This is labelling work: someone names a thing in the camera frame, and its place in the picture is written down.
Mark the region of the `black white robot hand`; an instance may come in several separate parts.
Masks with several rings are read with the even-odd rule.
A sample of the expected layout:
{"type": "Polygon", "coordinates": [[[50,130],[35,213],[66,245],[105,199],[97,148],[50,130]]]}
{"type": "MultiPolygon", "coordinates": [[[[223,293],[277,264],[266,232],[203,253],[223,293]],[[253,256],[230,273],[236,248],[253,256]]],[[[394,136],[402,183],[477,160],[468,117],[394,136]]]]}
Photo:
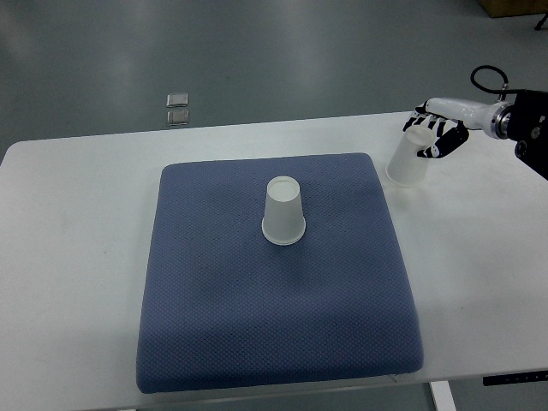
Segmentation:
{"type": "Polygon", "coordinates": [[[506,140],[512,103],[499,101],[483,104],[456,98],[430,98],[414,108],[403,126],[413,126],[434,133],[434,141],[416,152],[417,158],[444,158],[462,146],[470,130],[481,130],[495,140],[506,140]]]}

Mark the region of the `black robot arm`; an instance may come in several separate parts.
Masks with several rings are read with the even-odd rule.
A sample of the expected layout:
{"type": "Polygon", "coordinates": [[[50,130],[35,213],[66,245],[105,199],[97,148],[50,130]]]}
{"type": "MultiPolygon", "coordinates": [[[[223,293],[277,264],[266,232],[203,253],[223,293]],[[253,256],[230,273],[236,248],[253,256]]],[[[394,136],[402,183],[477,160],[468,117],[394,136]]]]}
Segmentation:
{"type": "Polygon", "coordinates": [[[470,81],[482,92],[495,94],[498,101],[481,111],[481,129],[493,138],[515,142],[515,156],[540,176],[547,177],[547,93],[511,88],[503,70],[492,65],[475,68],[470,81]],[[481,85],[476,74],[490,70],[499,74],[498,89],[481,85]]]}

